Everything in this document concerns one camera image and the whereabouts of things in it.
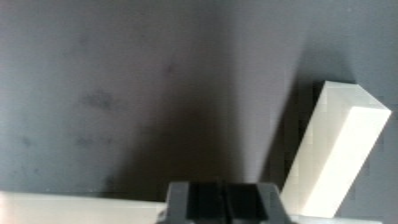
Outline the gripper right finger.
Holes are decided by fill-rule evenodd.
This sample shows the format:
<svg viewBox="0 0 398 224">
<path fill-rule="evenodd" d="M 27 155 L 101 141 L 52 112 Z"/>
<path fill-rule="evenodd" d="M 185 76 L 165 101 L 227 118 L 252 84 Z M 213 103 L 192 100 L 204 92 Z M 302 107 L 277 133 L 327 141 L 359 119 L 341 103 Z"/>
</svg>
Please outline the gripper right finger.
<svg viewBox="0 0 398 224">
<path fill-rule="evenodd" d="M 226 185 L 229 224 L 293 224 L 272 183 Z"/>
</svg>

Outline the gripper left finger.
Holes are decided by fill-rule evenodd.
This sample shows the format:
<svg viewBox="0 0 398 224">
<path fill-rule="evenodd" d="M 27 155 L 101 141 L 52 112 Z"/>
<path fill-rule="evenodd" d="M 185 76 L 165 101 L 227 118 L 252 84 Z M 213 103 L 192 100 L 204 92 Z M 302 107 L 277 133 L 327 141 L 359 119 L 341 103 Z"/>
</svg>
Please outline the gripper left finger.
<svg viewBox="0 0 398 224">
<path fill-rule="evenodd" d="M 215 182 L 172 182 L 165 209 L 156 224 L 224 224 L 220 185 Z"/>
</svg>

